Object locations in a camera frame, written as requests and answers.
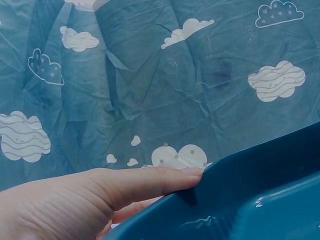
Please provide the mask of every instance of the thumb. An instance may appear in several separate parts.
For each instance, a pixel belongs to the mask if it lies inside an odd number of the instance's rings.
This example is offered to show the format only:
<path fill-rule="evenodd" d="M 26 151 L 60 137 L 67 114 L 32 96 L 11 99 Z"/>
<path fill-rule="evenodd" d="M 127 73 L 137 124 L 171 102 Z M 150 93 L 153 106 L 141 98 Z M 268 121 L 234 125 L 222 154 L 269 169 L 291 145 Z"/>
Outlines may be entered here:
<path fill-rule="evenodd" d="M 102 189 L 95 194 L 111 209 L 118 211 L 133 202 L 192 188 L 200 181 L 203 170 L 176 170 L 166 167 L 122 170 L 99 168 L 83 174 L 88 174 L 88 177 Z"/>

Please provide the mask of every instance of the white cloud print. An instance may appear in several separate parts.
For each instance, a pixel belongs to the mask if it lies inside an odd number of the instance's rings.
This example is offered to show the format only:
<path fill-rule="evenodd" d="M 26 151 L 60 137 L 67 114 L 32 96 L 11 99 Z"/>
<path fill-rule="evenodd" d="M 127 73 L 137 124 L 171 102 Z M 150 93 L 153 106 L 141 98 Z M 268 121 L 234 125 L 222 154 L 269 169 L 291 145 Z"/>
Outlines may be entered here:
<path fill-rule="evenodd" d="M 94 12 L 93 4 L 96 0 L 64 0 L 66 3 L 74 4 L 75 9 L 83 12 Z"/>
<path fill-rule="evenodd" d="M 20 111 L 10 115 L 0 113 L 1 150 L 12 161 L 24 159 L 29 163 L 40 160 L 51 151 L 51 141 L 39 119 L 29 119 Z"/>
<path fill-rule="evenodd" d="M 276 67 L 263 66 L 258 73 L 248 77 L 250 86 L 263 102 L 272 102 L 278 97 L 288 98 L 305 81 L 305 71 L 286 60 L 279 62 Z"/>
<path fill-rule="evenodd" d="M 42 54 L 39 48 L 36 48 L 32 56 L 28 58 L 28 67 L 38 79 L 47 84 L 65 85 L 61 65 L 57 62 L 51 62 L 50 57 Z"/>
<path fill-rule="evenodd" d="M 193 144 L 185 145 L 179 152 L 173 147 L 160 146 L 153 151 L 152 167 L 166 167 L 172 169 L 185 169 L 185 168 L 206 168 L 208 158 L 206 153 L 198 146 Z"/>
<path fill-rule="evenodd" d="M 99 45 L 98 38 L 92 36 L 89 32 L 84 31 L 77 33 L 72 28 L 62 26 L 62 43 L 66 49 L 73 49 L 75 52 L 83 52 L 86 49 L 92 49 Z"/>
<path fill-rule="evenodd" d="M 162 49 L 165 49 L 173 44 L 182 42 L 189 38 L 195 32 L 204 29 L 215 23 L 215 20 L 210 21 L 199 21 L 195 18 L 186 20 L 182 26 L 182 29 L 176 29 L 172 32 L 171 37 L 164 39 L 164 44 L 161 45 Z"/>

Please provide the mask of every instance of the small heart shape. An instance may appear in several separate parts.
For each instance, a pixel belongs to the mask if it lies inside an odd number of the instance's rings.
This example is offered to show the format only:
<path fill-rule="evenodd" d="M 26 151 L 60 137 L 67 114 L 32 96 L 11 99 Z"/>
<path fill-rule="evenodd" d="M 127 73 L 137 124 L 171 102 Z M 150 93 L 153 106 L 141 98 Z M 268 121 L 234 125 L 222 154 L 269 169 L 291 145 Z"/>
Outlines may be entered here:
<path fill-rule="evenodd" d="M 131 141 L 131 146 L 135 147 L 141 143 L 141 139 L 138 135 L 135 135 Z"/>
<path fill-rule="evenodd" d="M 106 156 L 106 162 L 108 164 L 115 164 L 118 160 L 115 158 L 115 156 L 113 154 L 108 154 Z"/>
<path fill-rule="evenodd" d="M 126 164 L 128 167 L 132 167 L 134 165 L 137 165 L 138 161 L 134 158 L 130 158 L 129 162 Z"/>

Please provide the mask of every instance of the fingernail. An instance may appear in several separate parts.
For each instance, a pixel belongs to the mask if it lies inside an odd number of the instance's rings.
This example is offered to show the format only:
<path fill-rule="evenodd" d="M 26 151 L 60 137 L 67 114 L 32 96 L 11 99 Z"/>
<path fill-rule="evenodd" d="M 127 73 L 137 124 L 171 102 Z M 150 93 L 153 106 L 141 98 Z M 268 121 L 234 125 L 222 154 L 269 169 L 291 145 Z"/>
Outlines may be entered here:
<path fill-rule="evenodd" d="M 189 176 L 200 176 L 204 173 L 204 170 L 198 167 L 187 167 L 181 171 Z"/>

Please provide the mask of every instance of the blue sheet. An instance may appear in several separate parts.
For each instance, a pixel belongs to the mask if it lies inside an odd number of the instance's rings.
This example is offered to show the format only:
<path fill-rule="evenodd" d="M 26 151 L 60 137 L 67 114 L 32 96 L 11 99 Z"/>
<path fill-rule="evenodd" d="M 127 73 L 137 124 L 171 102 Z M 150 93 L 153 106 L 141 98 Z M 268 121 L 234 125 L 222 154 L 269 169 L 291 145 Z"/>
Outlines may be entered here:
<path fill-rule="evenodd" d="M 98 167 L 205 168 L 318 122 L 319 10 L 1 0 L 0 190 Z"/>

